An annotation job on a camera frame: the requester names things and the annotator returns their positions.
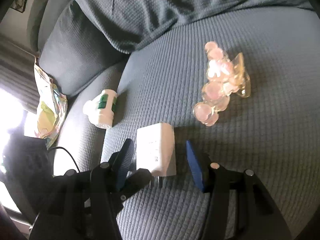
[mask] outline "textured upholstery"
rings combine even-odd
[[[311,8],[308,0],[76,0],[119,51],[141,49],[172,27],[225,11],[270,5]]]
[[[61,129],[57,146],[67,149],[77,161],[81,171],[93,169],[99,164],[105,130],[97,128],[82,113],[84,103],[95,98],[103,89],[116,90],[126,61],[115,64],[88,85],[68,106],[68,114]],[[56,150],[54,175],[63,175],[75,168],[71,158],[63,150]]]
[[[122,58],[124,54],[111,46],[72,0],[50,34],[39,65],[70,98]]]
[[[48,0],[33,0],[27,23],[27,40],[34,53],[38,52],[39,29]]]
[[[232,95],[218,122],[206,127],[193,117],[192,107],[201,99],[207,63],[203,48],[212,40],[230,58],[243,52],[252,95]],[[132,53],[101,161],[126,138],[135,140],[137,128],[168,122],[175,129],[177,176],[164,178],[163,188],[146,187],[125,202],[117,216],[123,239],[199,238],[209,195],[194,186],[187,139],[227,169],[254,170],[296,237],[320,202],[319,61],[317,15],[290,7],[206,18],[174,28]]]
[[[45,7],[38,35],[38,49],[42,51],[43,46],[49,38],[60,14],[71,0],[48,0]]]

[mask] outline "black cable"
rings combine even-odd
[[[78,167],[78,165],[77,165],[77,163],[76,163],[75,159],[72,157],[72,155],[70,154],[70,152],[68,152],[65,148],[60,147],[60,146],[56,146],[56,147],[52,147],[52,148],[50,148],[50,149],[48,150],[48,152],[51,152],[51,151],[53,151],[53,150],[57,150],[57,149],[65,150],[65,151],[70,155],[71,159],[73,160],[74,164],[76,165],[76,167],[77,167],[77,169],[78,169],[78,171],[79,171],[79,173],[80,173],[79,167]]]

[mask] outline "backrest cushion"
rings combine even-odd
[[[133,52],[167,30],[226,11],[283,5],[311,9],[308,0],[76,0],[119,51]]]
[[[42,17],[39,36],[38,49],[42,51],[45,42],[50,36],[60,14],[71,0],[48,0]]]
[[[72,97],[124,57],[72,0],[50,34],[39,65],[55,79],[63,94]]]
[[[40,25],[49,0],[33,0],[27,23],[27,43],[33,52],[38,52]]]

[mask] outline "window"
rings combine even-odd
[[[2,89],[0,89],[0,98],[2,102],[0,107],[0,172],[6,173],[5,167],[2,166],[2,152],[5,145],[10,140],[8,130],[16,128],[21,123],[24,110],[18,99]],[[34,127],[36,123],[36,115],[28,113],[24,127],[25,136],[35,136]],[[0,202],[6,208],[20,213],[20,210],[17,208],[2,182],[0,182]]]

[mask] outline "white power adapter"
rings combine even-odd
[[[148,169],[154,177],[177,174],[174,130],[156,123],[137,130],[137,169]]]

